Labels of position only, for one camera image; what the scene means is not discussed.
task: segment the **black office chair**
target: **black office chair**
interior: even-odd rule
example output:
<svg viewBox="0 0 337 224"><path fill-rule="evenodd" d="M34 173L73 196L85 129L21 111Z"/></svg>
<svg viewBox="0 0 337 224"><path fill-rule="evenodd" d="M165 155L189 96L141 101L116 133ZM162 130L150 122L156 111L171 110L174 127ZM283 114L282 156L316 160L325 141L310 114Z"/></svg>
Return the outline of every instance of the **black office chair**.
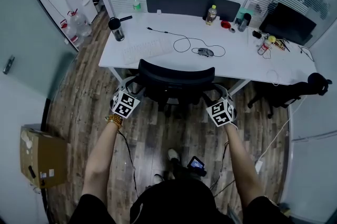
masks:
<svg viewBox="0 0 337 224"><path fill-rule="evenodd" d="M143 59L138 66L138 75L129 77L122 85L122 88L130 90L132 96L140 98L147 96L158 103L158 110L164 111L165 115L171 115L172 105L186 106L188 104L197 105L200 98L203 98L207 106L215 104L221 97L226 95L226 89L212 83L215 76L215 68L204 71L177 71L153 65ZM140 86L133 92L133 83ZM215 90L219 93L217 100L210 100L205 94L206 91Z"/></svg>
<svg viewBox="0 0 337 224"><path fill-rule="evenodd" d="M328 91L331 80L325 79L319 73L312 73L308 77L308 82L299 82L292 85L274 86L271 83L256 83L256 96L248 103L248 108L265 98L270 107L268 118L273 117L273 107L287 108L291 103L301 99L301 95L324 95Z"/></svg>

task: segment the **door handle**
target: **door handle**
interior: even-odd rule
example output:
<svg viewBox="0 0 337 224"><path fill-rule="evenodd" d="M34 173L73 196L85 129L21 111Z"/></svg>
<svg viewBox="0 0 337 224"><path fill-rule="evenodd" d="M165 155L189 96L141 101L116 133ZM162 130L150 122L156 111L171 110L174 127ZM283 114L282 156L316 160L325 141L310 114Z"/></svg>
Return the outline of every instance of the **door handle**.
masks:
<svg viewBox="0 0 337 224"><path fill-rule="evenodd" d="M9 72L9 70L11 69L11 67L12 67L12 65L13 65L13 62L14 62L14 59L15 59L14 56L11 56L11 57L8 59L7 64L6 64L6 66L5 66L4 70L3 70L3 73L4 73L5 75L7 75L8 72Z"/></svg>

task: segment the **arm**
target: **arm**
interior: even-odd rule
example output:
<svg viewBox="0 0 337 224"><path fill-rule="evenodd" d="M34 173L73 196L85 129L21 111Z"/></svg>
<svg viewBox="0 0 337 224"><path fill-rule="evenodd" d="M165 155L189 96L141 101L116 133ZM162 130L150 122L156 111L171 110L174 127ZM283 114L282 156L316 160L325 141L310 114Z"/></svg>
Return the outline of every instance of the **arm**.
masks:
<svg viewBox="0 0 337 224"><path fill-rule="evenodd" d="M85 168L82 195L91 194L106 204L107 183L118 126L109 122L90 153Z"/></svg>
<svg viewBox="0 0 337 224"><path fill-rule="evenodd" d="M228 136L232 167L242 208L257 197L263 196L262 186L257 176L255 166L232 124L225 125Z"/></svg>

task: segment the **wooden floor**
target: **wooden floor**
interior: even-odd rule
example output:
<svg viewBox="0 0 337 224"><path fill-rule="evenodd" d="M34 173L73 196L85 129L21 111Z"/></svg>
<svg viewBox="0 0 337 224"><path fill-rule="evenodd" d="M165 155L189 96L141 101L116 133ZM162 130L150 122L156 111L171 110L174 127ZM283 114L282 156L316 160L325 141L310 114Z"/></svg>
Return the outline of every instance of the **wooden floor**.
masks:
<svg viewBox="0 0 337 224"><path fill-rule="evenodd" d="M98 67L110 30L108 16L100 13L93 25L93 37L80 51L58 93L48 115L50 133L68 142L67 183L48 190L48 204L57 223L67 223L78 203L83 186L86 160L105 126L104 117L109 113L109 101L118 81L108 69ZM233 79L223 80L231 86ZM247 108L253 97L253 83L249 83L235 96L238 111L239 134L246 149L256 160L288 119L285 109L275 110L269 120L268 105L259 101ZM203 182L210 186L219 176L224 144L227 141L222 127L216 128L205 115L205 104L191 106L184 116L173 113L166 118L157 111L157 104L142 100L139 107L124 121L121 131L126 135L136 166L136 182L139 193L152 184L153 175L167 170L166 153L175 148L182 163L187 165L192 156L205 163L207 175ZM278 202L283 188L284 156L288 142L288 125L265 155L260 179L265 194ZM116 223L128 223L129 210L136 200L132 178L132 166L127 147L119 135L116 139L108 183L108 211ZM229 150L224 169L213 193L217 193L233 180ZM235 212L241 212L240 199L235 184L215 198L218 209L226 213L229 204Z"/></svg>

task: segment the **shoe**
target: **shoe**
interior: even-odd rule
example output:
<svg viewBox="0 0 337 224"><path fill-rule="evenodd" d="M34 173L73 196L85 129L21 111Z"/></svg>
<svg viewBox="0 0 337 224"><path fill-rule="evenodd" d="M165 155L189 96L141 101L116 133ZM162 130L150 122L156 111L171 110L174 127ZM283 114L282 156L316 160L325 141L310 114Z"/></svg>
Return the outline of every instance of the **shoe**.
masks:
<svg viewBox="0 0 337 224"><path fill-rule="evenodd" d="M159 184L161 182L164 182L164 178L160 174L155 174L153 177L153 184Z"/></svg>
<svg viewBox="0 0 337 224"><path fill-rule="evenodd" d="M178 161L180 162L180 158L179 158L179 154L177 153L177 151L175 151L174 149L170 148L167 152L167 158L168 160L172 160L172 159L178 159Z"/></svg>

